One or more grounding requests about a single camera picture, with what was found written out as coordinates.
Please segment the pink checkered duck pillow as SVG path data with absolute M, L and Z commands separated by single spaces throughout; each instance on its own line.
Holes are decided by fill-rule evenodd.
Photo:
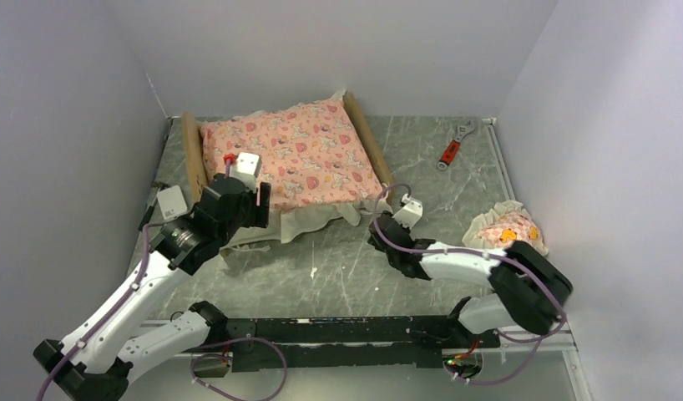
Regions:
M 540 255 L 547 256 L 549 248 L 532 216 L 521 202 L 506 200 L 473 218 L 462 242 L 472 248 L 507 247 L 525 241 Z

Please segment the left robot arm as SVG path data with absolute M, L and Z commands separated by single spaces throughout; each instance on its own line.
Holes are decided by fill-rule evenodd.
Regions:
M 34 349 L 47 373 L 36 398 L 42 400 L 56 384 L 72 400 L 118 400 L 137 378 L 176 353 L 221 348 L 229 319 L 206 301 L 144 335 L 133 332 L 239 229 L 267 227 L 270 198 L 271 185 L 254 175 L 217 174 L 191 211 L 159 224 L 155 236 L 144 225 L 144 253 L 134 271 L 70 334 Z

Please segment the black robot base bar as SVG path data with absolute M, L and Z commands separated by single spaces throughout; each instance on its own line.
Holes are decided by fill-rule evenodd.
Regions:
M 464 332 L 444 315 L 231 318 L 191 353 L 229 351 L 235 373 L 279 368 L 412 365 L 441 368 L 453 353 L 495 349 L 491 331 Z

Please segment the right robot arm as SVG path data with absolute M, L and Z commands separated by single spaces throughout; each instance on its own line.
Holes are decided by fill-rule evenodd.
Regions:
M 369 243 L 406 277 L 471 282 L 490 290 L 487 296 L 461 301 L 451 313 L 448 337 L 459 347 L 488 330 L 509 326 L 545 338 L 567 321 L 564 305 L 572 283 L 525 241 L 475 249 L 414 239 L 387 212 L 371 223 L 369 232 Z

